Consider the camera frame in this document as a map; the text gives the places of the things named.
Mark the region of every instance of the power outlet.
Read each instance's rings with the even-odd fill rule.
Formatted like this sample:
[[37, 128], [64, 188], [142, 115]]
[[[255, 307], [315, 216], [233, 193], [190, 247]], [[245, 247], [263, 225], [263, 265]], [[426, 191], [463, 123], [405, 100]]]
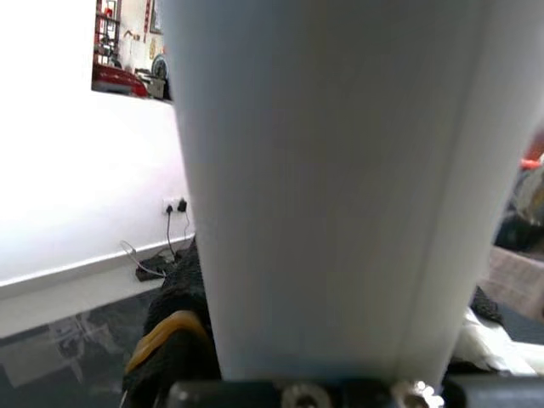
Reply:
[[183, 200], [183, 197], [169, 197], [162, 199], [162, 213], [167, 214], [168, 206], [172, 206], [172, 214], [178, 211], [178, 204]]

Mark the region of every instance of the red object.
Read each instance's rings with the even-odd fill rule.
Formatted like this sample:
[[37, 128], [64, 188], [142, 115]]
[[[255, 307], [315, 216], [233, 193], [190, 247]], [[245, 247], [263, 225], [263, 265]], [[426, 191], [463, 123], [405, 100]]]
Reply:
[[544, 154], [544, 129], [541, 129], [531, 140], [529, 148], [524, 154], [524, 159], [540, 160]]
[[521, 159], [521, 168], [524, 170], [530, 170], [533, 168], [538, 168], [541, 166], [541, 163], [536, 160]]
[[115, 94], [149, 96], [145, 85], [137, 76], [113, 66], [93, 64], [93, 84], [95, 91]]

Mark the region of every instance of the orange strap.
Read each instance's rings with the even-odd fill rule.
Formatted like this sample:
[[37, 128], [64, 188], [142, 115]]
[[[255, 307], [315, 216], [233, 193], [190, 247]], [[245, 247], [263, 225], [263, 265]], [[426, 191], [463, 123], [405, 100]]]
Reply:
[[170, 335], [178, 330], [186, 330], [193, 333], [206, 344], [210, 352], [213, 352], [212, 341], [208, 337], [204, 327], [202, 327], [196, 314], [187, 310], [180, 310], [170, 314], [165, 320], [156, 325], [147, 336], [140, 339], [133, 356], [125, 367], [125, 374], [128, 374], [146, 361], [151, 353], [161, 347]]

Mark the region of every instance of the baseboard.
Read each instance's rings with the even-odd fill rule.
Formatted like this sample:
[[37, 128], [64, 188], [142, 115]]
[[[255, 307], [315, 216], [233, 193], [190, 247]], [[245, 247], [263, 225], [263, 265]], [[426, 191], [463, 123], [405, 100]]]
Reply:
[[[172, 242], [174, 249], [187, 247], [192, 236]], [[166, 242], [137, 248], [145, 259]], [[139, 282], [135, 265], [125, 252], [42, 271], [22, 279], [0, 282], [0, 338], [55, 320], [147, 292], [162, 279]]]

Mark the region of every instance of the black fabric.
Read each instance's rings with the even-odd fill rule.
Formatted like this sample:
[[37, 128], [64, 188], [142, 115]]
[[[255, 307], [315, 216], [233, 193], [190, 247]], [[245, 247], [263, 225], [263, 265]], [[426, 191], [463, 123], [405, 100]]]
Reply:
[[[144, 336], [178, 310], [194, 312], [213, 342], [196, 240], [167, 272], [161, 292], [150, 305]], [[209, 347], [194, 333], [176, 331], [143, 364], [123, 378], [123, 390], [127, 391], [123, 408], [151, 408], [156, 399], [163, 401], [179, 380], [219, 378], [216, 354], [210, 355]]]
[[489, 299], [479, 286], [476, 286], [476, 292], [470, 303], [470, 309], [484, 319], [494, 321], [500, 325], [502, 324], [502, 315], [497, 303]]
[[515, 211], [507, 211], [497, 231], [495, 245], [509, 251], [524, 252], [544, 239], [544, 228], [531, 225]]
[[208, 335], [212, 336], [201, 263], [195, 239], [191, 242], [190, 247], [184, 251], [183, 257], [172, 265], [167, 272], [161, 293], [150, 305], [144, 323], [144, 336], [178, 310], [192, 310], [195, 312]]
[[210, 355], [193, 333], [176, 331], [144, 364], [123, 378], [123, 389], [127, 390], [123, 408], [162, 407], [177, 381], [219, 378], [215, 354]]

